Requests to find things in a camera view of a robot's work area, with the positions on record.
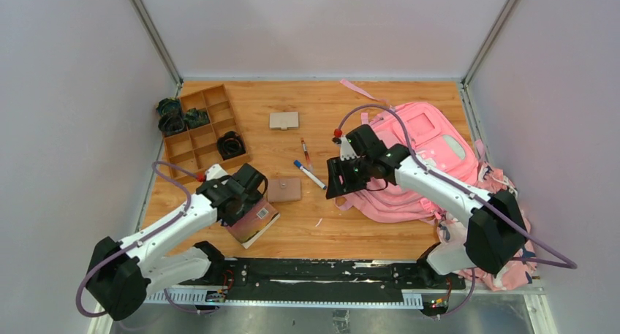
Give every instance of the pen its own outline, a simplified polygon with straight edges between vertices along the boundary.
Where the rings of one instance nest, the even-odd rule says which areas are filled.
[[[308,171],[314,172],[314,167],[312,167],[312,162],[310,161],[310,154],[308,154],[308,148],[306,147],[306,142],[301,138],[301,148],[303,148],[303,153],[306,155],[306,162],[308,163]]]
[[[321,189],[326,190],[327,186],[319,179],[316,175],[313,175],[310,171],[308,171],[298,160],[295,160],[295,166],[301,170],[301,172],[305,173],[313,182],[315,182]]]

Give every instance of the wooden compartment box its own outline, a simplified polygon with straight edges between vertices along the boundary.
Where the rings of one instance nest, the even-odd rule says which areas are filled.
[[[220,164],[228,170],[249,162],[250,156],[248,145],[237,124],[235,111],[230,104],[230,99],[223,85],[203,89],[179,98],[183,113],[196,108],[206,110],[209,115],[209,124],[194,129],[188,129],[183,133],[164,137],[166,148],[164,160],[176,164],[190,172],[205,172],[214,164]],[[246,147],[246,153],[223,160],[217,151],[217,140],[228,131],[237,132]],[[170,177],[185,184],[192,182],[194,178],[178,170],[170,169]]]

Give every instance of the pink strap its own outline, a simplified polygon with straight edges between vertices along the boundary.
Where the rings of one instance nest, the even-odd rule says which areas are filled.
[[[480,157],[478,159],[478,161],[479,162],[484,161],[484,156],[485,156],[485,153],[486,153],[486,149],[485,149],[483,141],[481,139],[476,140],[474,142],[474,145],[476,146],[476,151],[478,152],[478,157]]]
[[[353,203],[352,203],[352,202],[350,202],[349,200],[346,200],[346,199],[345,199],[345,201],[344,201],[344,204],[342,204],[342,205],[338,205],[338,203],[336,202],[336,199],[334,199],[334,200],[333,200],[333,204],[334,204],[334,205],[335,205],[338,209],[340,209],[340,211],[346,211],[346,210],[349,210],[350,208],[352,208],[352,207],[353,207]]]
[[[340,84],[342,84],[343,86],[347,87],[348,89],[351,89],[352,91],[356,91],[359,94],[364,95],[365,97],[367,97],[369,99],[373,99],[373,100],[376,100],[378,102],[383,102],[388,107],[392,107],[392,105],[390,105],[390,102],[388,100],[375,98],[374,96],[370,95],[369,92],[363,90],[362,88],[356,86],[355,84],[349,82],[348,80],[345,80],[344,78],[342,80],[340,80]]]

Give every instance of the pink backpack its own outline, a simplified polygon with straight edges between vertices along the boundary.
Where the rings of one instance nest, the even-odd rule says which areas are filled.
[[[478,161],[474,151],[441,111],[425,102],[410,102],[395,109],[407,126],[409,136],[415,140],[413,146],[418,155],[428,164],[465,183],[476,182]],[[363,113],[362,123],[370,124],[388,148],[396,143],[406,145],[400,124],[387,111],[370,122],[368,113]],[[370,190],[382,189],[385,182],[372,178],[367,187]],[[439,217],[442,212],[437,205],[415,191],[402,191],[391,184],[384,190],[362,190],[347,194],[344,198],[347,201],[338,206],[341,210],[355,206],[370,219],[383,223],[425,219],[432,215]]]

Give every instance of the wooden table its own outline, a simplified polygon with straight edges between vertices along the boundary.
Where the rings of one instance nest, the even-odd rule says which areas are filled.
[[[182,94],[222,82],[185,82]],[[455,83],[451,82],[356,82],[370,94],[389,99],[393,105],[430,102],[437,106],[470,140],[469,128]],[[274,204],[281,213],[249,249],[244,249],[227,231],[213,225],[196,232],[172,254],[202,240],[214,244],[229,257],[297,257],[314,259],[416,259],[437,241],[434,227],[422,221],[381,224],[352,208],[340,211],[325,192],[310,181],[293,161],[305,162],[300,138],[308,146],[315,174],[327,182],[325,161],[338,156],[332,142],[333,130],[352,108],[373,103],[334,81],[304,82],[224,82],[252,154],[250,164],[268,178],[300,177],[302,200]],[[299,129],[269,129],[269,113],[298,111]],[[374,111],[369,111],[371,118]],[[360,124],[353,115],[344,132]],[[194,191],[198,183],[186,187]],[[184,201],[173,185],[157,179],[145,215],[148,226]]]

